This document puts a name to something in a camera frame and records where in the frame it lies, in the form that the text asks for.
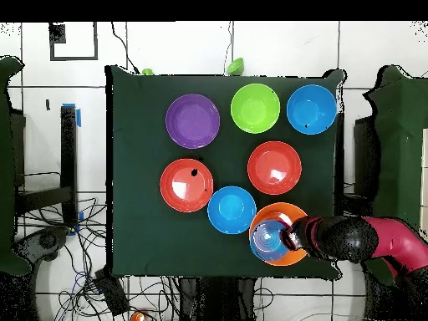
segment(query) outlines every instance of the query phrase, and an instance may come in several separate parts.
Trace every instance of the orange plate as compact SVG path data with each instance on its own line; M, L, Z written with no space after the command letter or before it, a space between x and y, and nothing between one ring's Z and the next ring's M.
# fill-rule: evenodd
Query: orange plate
M212 190L211 172L198 160L175 160L160 177L160 193L177 211L198 211L208 203Z
M264 222L266 220L274 220L279 222L286 222L288 225L293 223L296 219L300 217L305 217L306 213L302 211L298 206L289 203L273 203L268 206L262 208L254 219L252 219L252 223L250 226L250 237L252 233L252 229L260 222ZM306 251L303 249L292 251L288 250L288 252L277 261L265 261L273 266L289 266L296 262L299 262L302 258L306 256Z

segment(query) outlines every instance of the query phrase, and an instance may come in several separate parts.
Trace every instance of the orange object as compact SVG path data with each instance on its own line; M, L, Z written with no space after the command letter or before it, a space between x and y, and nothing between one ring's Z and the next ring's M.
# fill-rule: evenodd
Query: orange object
M266 220L274 220L279 222L285 222L288 225L291 225L296 219L305 216L306 213L294 204L283 202L270 204L258 211L254 219L252 219L252 223L249 229L249 237L251 237L252 229L260 222L264 222ZM306 254L306 251L304 251L303 249L297 251L288 250L288 252L283 256L283 258L277 261L265 261L265 263L268 263L272 266L290 266L296 262L299 262L302 258L306 256Z
M130 321L145 321L145 316L143 313L136 311L130 316Z
M281 195L298 183L302 164L292 146L282 141L259 145L248 159L248 177L260 192Z
M212 196L211 172L198 160L171 162L160 177L160 193L166 204L177 211L198 211Z

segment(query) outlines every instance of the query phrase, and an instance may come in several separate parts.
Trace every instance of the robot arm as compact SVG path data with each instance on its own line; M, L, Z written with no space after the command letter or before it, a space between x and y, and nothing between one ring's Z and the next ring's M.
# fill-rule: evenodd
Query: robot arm
M291 250L354 263L384 257L417 312L428 315L428 244L400 219L303 217L282 234Z

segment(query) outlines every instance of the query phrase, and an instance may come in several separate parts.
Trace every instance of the purple plate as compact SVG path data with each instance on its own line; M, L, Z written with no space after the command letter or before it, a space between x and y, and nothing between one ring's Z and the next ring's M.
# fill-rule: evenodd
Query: purple plate
M166 130L170 137L187 149L210 144L220 129L217 107L201 94L185 94L166 112Z

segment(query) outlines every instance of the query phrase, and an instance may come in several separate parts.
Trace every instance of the blue bowl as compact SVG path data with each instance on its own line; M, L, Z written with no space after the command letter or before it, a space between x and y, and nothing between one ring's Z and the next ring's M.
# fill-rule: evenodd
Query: blue bowl
M319 85L302 86L287 102L290 125L300 133L314 135L324 132L336 119L336 99Z
M252 253L263 261L277 261L288 252L281 241L285 226L277 221L264 221L252 230L250 248Z
M224 234L245 232L256 216L256 202L241 187L227 186L215 192L208 202L208 219Z

